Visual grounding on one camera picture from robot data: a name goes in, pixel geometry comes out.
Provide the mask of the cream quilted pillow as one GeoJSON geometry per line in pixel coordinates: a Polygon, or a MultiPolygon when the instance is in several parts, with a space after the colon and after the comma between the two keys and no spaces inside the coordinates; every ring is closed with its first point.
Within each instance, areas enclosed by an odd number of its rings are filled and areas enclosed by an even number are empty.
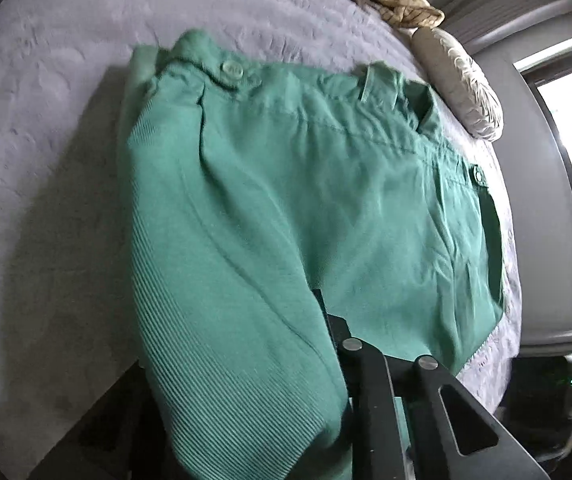
{"type": "Polygon", "coordinates": [[[504,113],[484,71],[465,48],[441,28],[420,27],[411,46],[431,84],[467,132],[494,142],[502,136],[504,113]]]}

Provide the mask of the green button-up shirt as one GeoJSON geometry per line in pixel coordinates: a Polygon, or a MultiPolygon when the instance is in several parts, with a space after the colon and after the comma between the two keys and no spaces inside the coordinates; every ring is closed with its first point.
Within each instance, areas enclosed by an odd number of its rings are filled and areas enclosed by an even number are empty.
{"type": "Polygon", "coordinates": [[[191,30],[139,46],[118,161],[144,367],[195,479],[344,479],[326,313],[460,372],[505,309],[484,172],[431,88],[262,63],[191,30]]]}

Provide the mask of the grey embossed plush blanket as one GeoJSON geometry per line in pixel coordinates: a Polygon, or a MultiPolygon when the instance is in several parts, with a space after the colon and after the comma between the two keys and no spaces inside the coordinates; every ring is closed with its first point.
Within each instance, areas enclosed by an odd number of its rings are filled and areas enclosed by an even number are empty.
{"type": "Polygon", "coordinates": [[[115,125],[132,44],[204,26],[254,56],[424,78],[349,0],[0,0],[0,468],[177,479],[134,362],[115,125]]]}

